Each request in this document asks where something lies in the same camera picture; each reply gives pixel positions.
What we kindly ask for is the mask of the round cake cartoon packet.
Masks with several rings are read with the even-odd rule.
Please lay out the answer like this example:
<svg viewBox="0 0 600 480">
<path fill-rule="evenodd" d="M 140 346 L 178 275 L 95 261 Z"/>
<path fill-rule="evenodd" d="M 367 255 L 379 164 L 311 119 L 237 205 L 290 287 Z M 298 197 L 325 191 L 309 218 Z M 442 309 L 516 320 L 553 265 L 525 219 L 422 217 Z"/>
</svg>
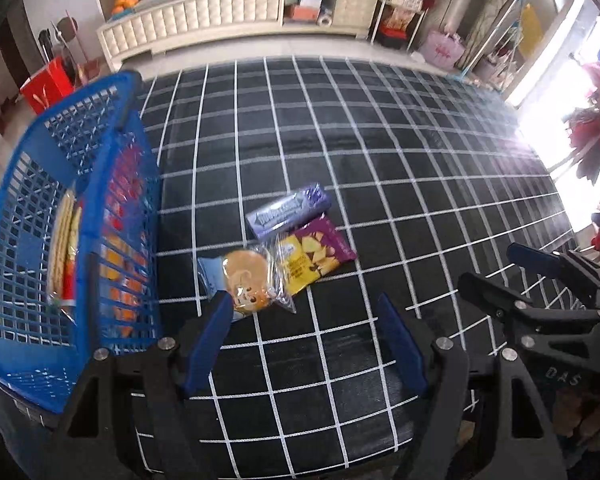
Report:
<svg viewBox="0 0 600 480">
<path fill-rule="evenodd" d="M 217 292 L 232 297 L 233 322 L 271 306 L 297 312 L 288 271 L 275 248 L 257 244 L 216 257 L 198 257 L 197 271 L 209 297 Z"/>
</svg>

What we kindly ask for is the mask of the purple doublemint gum pack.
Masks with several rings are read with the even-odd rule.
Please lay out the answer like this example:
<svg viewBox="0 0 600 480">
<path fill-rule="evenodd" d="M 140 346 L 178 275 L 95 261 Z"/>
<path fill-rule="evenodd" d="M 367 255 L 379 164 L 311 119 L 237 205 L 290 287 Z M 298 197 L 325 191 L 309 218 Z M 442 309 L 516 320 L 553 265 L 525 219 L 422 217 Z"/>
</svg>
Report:
<svg viewBox="0 0 600 480">
<path fill-rule="evenodd" d="M 251 232 L 258 240 L 267 240 L 281 232 L 287 232 L 297 226 L 324 214 L 332 206 L 328 194 L 318 183 L 273 200 L 246 214 Z"/>
</svg>

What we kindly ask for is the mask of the red flower bouquet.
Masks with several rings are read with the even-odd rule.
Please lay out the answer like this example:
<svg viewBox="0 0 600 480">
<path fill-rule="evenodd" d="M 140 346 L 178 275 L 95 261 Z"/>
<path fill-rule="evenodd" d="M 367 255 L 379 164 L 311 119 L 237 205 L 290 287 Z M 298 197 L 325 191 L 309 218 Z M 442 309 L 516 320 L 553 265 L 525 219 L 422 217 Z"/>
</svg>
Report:
<svg viewBox="0 0 600 480">
<path fill-rule="evenodd" d="M 588 107 L 577 108 L 566 123 L 572 148 L 571 165 L 577 167 L 579 179 L 595 184 L 600 176 L 600 61 L 583 68 L 593 85 Z"/>
</svg>

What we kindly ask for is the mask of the black white grid tablecloth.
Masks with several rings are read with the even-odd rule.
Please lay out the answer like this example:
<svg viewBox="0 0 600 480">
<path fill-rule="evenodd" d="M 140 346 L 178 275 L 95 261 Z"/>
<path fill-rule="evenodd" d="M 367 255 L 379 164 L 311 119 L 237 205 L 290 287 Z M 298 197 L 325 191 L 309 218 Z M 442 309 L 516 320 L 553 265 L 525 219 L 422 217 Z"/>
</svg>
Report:
<svg viewBox="0 0 600 480">
<path fill-rule="evenodd" d="M 500 326 L 461 300 L 474 271 L 540 307 L 565 287 L 512 266 L 509 244 L 571 246 L 544 165 L 492 92 L 346 58 L 258 58 L 149 76 L 140 116 L 161 172 L 157 268 L 164 327 L 206 305 L 199 258 L 247 245 L 247 214 L 309 183 L 356 253 L 296 307 L 235 323 L 186 410 L 223 479 L 326 474 L 410 440 L 405 393 L 376 325 L 381 295 L 475 354 Z"/>
</svg>

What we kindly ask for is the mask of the clear cracker packet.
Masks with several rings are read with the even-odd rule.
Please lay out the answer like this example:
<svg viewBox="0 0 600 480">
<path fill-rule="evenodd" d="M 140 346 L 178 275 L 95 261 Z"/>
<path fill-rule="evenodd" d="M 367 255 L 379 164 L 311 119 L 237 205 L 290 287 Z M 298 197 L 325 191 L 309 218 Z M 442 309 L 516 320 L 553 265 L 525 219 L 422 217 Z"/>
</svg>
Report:
<svg viewBox="0 0 600 480">
<path fill-rule="evenodd" d="M 49 304 L 59 304 L 64 289 L 64 272 L 75 206 L 76 191 L 74 188 L 68 188 L 56 210 L 50 239 L 46 278 L 46 299 Z"/>
</svg>

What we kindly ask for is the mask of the blue plastic basket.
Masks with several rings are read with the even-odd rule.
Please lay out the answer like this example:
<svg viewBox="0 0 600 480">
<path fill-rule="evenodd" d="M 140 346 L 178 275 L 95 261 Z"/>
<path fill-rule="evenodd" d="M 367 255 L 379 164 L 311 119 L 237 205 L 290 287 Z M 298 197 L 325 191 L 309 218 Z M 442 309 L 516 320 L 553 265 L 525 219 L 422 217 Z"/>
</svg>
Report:
<svg viewBox="0 0 600 480">
<path fill-rule="evenodd" d="M 0 388 L 44 419 L 97 349 L 139 352 L 162 333 L 159 171 L 141 86 L 126 70 L 43 112 L 0 185 Z"/>
</svg>

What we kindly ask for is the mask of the purple yellow chip packet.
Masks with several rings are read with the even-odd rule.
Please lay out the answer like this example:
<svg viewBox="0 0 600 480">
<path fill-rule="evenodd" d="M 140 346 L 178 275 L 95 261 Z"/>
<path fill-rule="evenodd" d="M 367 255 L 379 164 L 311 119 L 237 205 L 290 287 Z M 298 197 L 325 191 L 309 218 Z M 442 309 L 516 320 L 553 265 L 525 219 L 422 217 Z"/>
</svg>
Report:
<svg viewBox="0 0 600 480">
<path fill-rule="evenodd" d="M 290 296 L 358 258 L 326 214 L 280 238 L 277 248 Z"/>
</svg>

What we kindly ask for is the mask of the pink gift bag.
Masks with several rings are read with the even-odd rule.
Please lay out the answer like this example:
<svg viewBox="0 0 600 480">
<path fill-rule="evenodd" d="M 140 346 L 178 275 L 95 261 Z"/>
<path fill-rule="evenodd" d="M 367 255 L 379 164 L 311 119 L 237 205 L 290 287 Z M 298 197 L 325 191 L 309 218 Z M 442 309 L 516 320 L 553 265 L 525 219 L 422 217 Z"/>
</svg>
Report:
<svg viewBox="0 0 600 480">
<path fill-rule="evenodd" d="M 424 60 L 442 70 L 452 70 L 465 52 L 462 38 L 431 29 L 418 52 Z"/>
</svg>

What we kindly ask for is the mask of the white tv cabinet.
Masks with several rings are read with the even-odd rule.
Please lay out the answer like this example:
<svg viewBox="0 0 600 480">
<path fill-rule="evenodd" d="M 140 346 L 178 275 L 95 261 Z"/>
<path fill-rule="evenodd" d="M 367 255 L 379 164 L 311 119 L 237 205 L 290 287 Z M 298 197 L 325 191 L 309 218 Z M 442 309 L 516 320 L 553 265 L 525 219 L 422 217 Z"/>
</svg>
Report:
<svg viewBox="0 0 600 480">
<path fill-rule="evenodd" d="M 97 37 L 113 72 L 129 58 L 253 36 L 283 34 L 365 39 L 378 0 L 140 0 Z"/>
</svg>

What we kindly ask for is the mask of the red gift bag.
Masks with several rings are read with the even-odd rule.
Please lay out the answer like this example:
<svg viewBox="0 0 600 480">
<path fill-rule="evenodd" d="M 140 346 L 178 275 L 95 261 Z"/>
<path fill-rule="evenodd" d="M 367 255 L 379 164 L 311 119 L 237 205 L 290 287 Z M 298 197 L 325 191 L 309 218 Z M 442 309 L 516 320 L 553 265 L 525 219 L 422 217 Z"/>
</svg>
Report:
<svg viewBox="0 0 600 480">
<path fill-rule="evenodd" d="M 74 90 L 76 84 L 65 68 L 64 59 L 56 56 L 20 87 L 20 94 L 35 114 L 41 115 Z"/>
</svg>

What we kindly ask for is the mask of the pile of oranges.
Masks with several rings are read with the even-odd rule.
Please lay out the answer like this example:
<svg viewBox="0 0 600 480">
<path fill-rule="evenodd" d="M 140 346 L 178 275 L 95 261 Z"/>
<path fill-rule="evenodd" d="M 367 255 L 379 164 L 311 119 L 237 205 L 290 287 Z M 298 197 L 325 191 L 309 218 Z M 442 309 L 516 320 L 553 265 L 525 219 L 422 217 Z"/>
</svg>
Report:
<svg viewBox="0 0 600 480">
<path fill-rule="evenodd" d="M 111 14 L 117 15 L 126 10 L 131 10 L 140 0 L 116 0 L 112 7 Z"/>
</svg>

